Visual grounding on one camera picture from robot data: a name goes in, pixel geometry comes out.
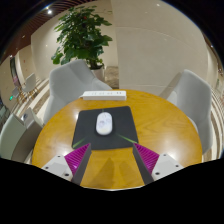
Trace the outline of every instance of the beige wall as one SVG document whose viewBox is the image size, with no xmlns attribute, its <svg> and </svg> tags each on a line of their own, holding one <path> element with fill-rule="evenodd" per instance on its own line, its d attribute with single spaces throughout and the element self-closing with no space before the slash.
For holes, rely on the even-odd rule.
<svg viewBox="0 0 224 224">
<path fill-rule="evenodd" d="M 10 69 L 10 58 L 6 58 L 5 61 L 0 66 L 0 92 L 3 104 L 9 108 L 11 111 L 14 105 L 16 104 L 16 100 L 12 98 L 9 101 L 10 96 L 12 96 L 12 91 L 15 88 L 11 69 Z"/>
<path fill-rule="evenodd" d="M 18 53 L 23 77 L 26 80 L 29 75 L 36 73 L 36 69 L 33 63 L 31 45 L 24 47 Z"/>
<path fill-rule="evenodd" d="M 207 82 L 212 88 L 215 88 L 218 79 L 218 67 L 217 67 L 218 62 L 211 48 L 207 44 L 206 47 L 208 51 Z"/>
<path fill-rule="evenodd" d="M 107 13 L 112 11 L 110 0 L 101 0 L 90 3 L 82 4 L 84 6 L 96 5 L 96 13 L 104 17 L 110 23 L 113 22 L 113 15 Z M 54 31 L 54 27 L 58 25 L 58 19 L 66 14 L 67 11 L 60 13 L 53 17 L 51 20 L 42 25 L 31 36 L 31 49 L 33 54 L 33 61 L 36 67 L 37 75 L 40 79 L 49 77 L 49 73 L 52 69 L 60 66 L 54 65 L 51 56 L 54 55 L 59 44 L 56 43 L 59 32 Z M 117 44 L 114 25 L 101 27 L 102 34 L 112 37 L 113 41 L 109 42 L 109 47 L 104 47 L 104 54 L 100 55 L 103 59 L 105 66 L 117 66 Z"/>
<path fill-rule="evenodd" d="M 185 15 L 159 0 L 111 0 L 117 36 L 120 88 L 166 98 L 180 72 L 207 78 L 202 33 Z"/>
</svg>

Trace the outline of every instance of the glass door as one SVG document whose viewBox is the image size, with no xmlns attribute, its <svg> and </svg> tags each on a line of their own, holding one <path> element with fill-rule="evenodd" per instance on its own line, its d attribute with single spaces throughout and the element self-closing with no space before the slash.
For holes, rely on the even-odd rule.
<svg viewBox="0 0 224 224">
<path fill-rule="evenodd" d="M 16 72 L 15 57 L 13 57 L 10 60 L 10 68 L 11 68 L 12 80 L 13 80 L 14 85 L 20 87 L 21 84 L 20 84 L 20 81 L 19 81 L 19 78 L 18 78 L 18 75 Z"/>
</svg>

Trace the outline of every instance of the computer mouse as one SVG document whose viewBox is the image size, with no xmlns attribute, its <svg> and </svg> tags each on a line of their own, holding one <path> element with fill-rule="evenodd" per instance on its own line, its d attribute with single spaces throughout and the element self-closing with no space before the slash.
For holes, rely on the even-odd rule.
<svg viewBox="0 0 224 224">
<path fill-rule="evenodd" d="M 98 115 L 96 121 L 96 131 L 100 135 L 108 135 L 112 132 L 112 116 L 108 112 L 102 112 Z"/>
</svg>

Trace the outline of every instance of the chair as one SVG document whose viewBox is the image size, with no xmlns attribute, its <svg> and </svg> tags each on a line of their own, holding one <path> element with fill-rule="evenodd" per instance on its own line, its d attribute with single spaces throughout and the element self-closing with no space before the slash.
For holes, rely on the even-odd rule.
<svg viewBox="0 0 224 224">
<path fill-rule="evenodd" d="M 1 158 L 22 163 L 27 160 L 42 130 L 42 126 L 34 122 L 36 119 L 32 112 L 25 121 L 15 114 L 9 116 L 0 135 Z"/>
<path fill-rule="evenodd" d="M 188 116 L 200 137 L 203 154 L 207 152 L 213 142 L 210 86 L 192 71 L 185 69 L 167 100 Z"/>
<path fill-rule="evenodd" d="M 39 93 L 39 90 L 36 88 L 36 76 L 34 73 L 32 73 L 30 76 L 26 78 L 26 86 L 22 89 L 23 92 L 27 94 L 27 99 L 28 96 L 31 96 L 33 98 L 33 93 L 35 93 L 34 90 L 37 90 Z"/>
<path fill-rule="evenodd" d="M 17 100 L 17 103 L 20 104 L 19 102 L 19 98 L 21 98 L 22 100 L 22 94 L 21 92 L 19 91 L 19 88 L 16 86 L 15 89 L 12 91 L 12 95 L 13 97 Z"/>
<path fill-rule="evenodd" d="M 50 98 L 44 114 L 44 124 L 61 108 L 78 99 L 84 91 L 111 89 L 97 79 L 81 59 L 52 70 L 49 83 Z"/>
</svg>

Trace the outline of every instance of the yellow table top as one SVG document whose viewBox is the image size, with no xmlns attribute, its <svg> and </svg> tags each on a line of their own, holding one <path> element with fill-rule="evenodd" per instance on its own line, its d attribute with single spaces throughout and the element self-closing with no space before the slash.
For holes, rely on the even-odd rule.
<svg viewBox="0 0 224 224">
<path fill-rule="evenodd" d="M 62 108 L 41 131 L 32 165 L 41 168 L 56 154 L 65 156 L 73 151 L 71 144 L 80 111 L 121 106 L 131 108 L 140 145 L 158 154 L 167 153 L 183 167 L 201 163 L 200 138 L 180 109 L 146 92 L 126 92 L 126 101 L 78 99 Z M 94 189 L 144 186 L 132 148 L 92 150 L 81 186 Z"/>
</svg>

